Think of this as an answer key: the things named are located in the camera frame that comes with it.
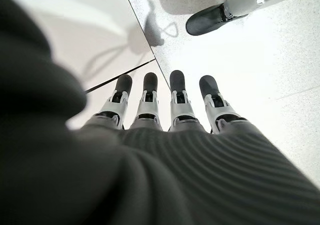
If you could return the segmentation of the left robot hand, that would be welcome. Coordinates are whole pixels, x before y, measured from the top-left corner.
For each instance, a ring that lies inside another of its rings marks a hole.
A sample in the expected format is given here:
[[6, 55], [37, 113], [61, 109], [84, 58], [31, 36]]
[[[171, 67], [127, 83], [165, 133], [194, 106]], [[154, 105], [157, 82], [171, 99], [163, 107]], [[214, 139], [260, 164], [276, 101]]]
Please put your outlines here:
[[0, 222], [3, 225], [317, 225], [320, 191], [252, 123], [227, 111], [211, 76], [213, 133], [182, 114], [125, 130], [108, 103], [79, 130], [80, 83], [42, 31], [0, 0]]

